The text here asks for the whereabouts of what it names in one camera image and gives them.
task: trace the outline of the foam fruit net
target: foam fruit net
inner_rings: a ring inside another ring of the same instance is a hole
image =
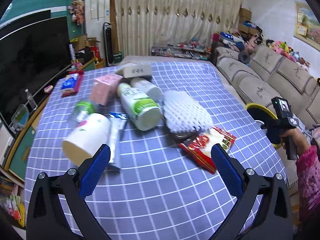
[[[208,130],[213,126],[210,114],[183,91],[164,93],[164,118],[172,133]]]

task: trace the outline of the handheld camera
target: handheld camera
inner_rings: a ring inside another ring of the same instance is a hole
[[[287,129],[294,129],[298,126],[299,121],[293,118],[291,106],[286,99],[275,97],[271,100],[273,108],[276,111],[278,119],[272,119],[270,122],[261,126],[262,129],[279,129],[284,132]],[[297,160],[297,147],[291,136],[283,138],[286,145],[285,151],[288,160]]]

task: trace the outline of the curtain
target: curtain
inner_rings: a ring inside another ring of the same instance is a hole
[[[152,46],[196,37],[209,46],[217,31],[235,28],[241,0],[115,0],[120,51],[150,54]]]

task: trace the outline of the painting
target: painting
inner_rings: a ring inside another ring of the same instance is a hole
[[[296,23],[294,36],[320,51],[320,23],[306,3],[295,2]]]

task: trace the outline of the human hand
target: human hand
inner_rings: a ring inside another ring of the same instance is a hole
[[[297,154],[299,157],[303,155],[307,150],[309,150],[310,144],[308,143],[305,136],[298,128],[288,129],[284,133],[280,134],[280,137],[288,137],[288,136],[292,136],[293,142],[297,147]],[[283,140],[281,140],[281,144],[282,144],[282,147],[285,149],[286,145],[283,142]]]

